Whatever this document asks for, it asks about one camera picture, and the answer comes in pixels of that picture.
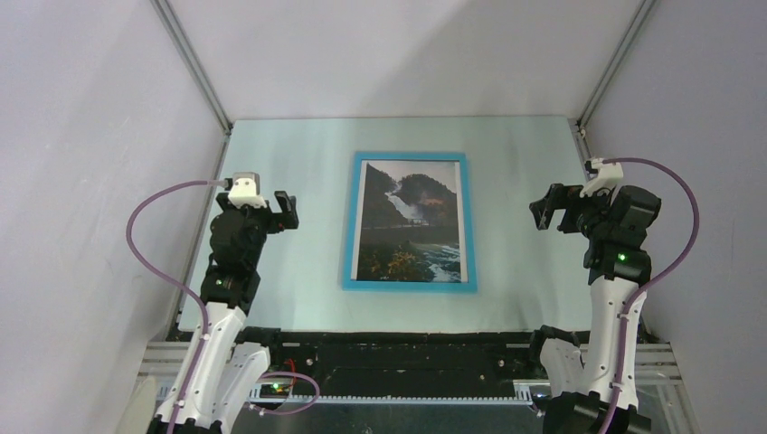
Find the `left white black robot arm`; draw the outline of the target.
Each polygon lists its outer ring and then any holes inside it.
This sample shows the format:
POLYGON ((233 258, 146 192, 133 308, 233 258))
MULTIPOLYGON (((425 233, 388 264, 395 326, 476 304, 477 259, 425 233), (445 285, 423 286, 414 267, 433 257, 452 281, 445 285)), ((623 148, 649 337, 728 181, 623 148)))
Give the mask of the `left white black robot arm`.
POLYGON ((277 191, 275 198, 279 212, 258 195, 217 195, 221 211, 210 224, 201 323, 148 432, 229 433, 259 377, 284 369, 281 347, 236 341, 260 284, 257 267, 268 236, 298 227, 296 197, 277 191))

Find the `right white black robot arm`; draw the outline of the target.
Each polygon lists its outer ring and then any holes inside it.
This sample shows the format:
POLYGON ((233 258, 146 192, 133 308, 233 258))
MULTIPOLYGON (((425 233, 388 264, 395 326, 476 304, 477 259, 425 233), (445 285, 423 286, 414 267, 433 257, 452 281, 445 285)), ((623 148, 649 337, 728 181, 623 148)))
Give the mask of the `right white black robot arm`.
POLYGON ((526 353, 531 374, 548 378, 551 394, 537 400, 545 433, 649 433, 650 418, 639 414, 634 363, 639 317, 650 280, 651 259, 641 248, 657 219, 660 199, 633 185, 592 195, 579 185, 552 184, 530 205, 535 225, 548 229, 554 213, 564 212, 558 231, 579 233, 589 246, 592 321, 588 347, 578 337, 543 325, 526 353))

